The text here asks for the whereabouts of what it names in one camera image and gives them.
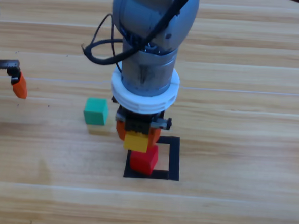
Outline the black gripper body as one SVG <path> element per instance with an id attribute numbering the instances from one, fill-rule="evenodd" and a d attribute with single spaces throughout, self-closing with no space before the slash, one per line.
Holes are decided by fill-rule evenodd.
<path id="1" fill-rule="evenodd" d="M 116 120 L 124 122 L 126 131 L 134 131 L 148 135 L 150 129 L 169 130 L 172 125 L 172 118 L 164 118 L 164 111 L 155 114 L 138 114 L 119 107 Z"/>
<path id="2" fill-rule="evenodd" d="M 7 75 L 11 76 L 11 84 L 12 86 L 19 83 L 20 79 L 20 66 L 19 60 L 0 60 L 0 70 L 6 70 Z"/>

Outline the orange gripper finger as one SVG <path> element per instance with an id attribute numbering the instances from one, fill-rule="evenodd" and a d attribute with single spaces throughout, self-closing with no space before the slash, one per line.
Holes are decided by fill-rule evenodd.
<path id="1" fill-rule="evenodd" d="M 161 129 L 160 128 L 150 128 L 149 134 L 148 134 L 148 147 L 154 146 L 161 135 Z"/>
<path id="2" fill-rule="evenodd" d="M 125 122 L 117 120 L 116 130 L 121 141 L 125 140 L 126 130 L 125 130 Z"/>
<path id="3" fill-rule="evenodd" d="M 19 69 L 8 69 L 7 74 L 11 77 L 13 92 L 18 98 L 27 98 L 27 83 Z"/>

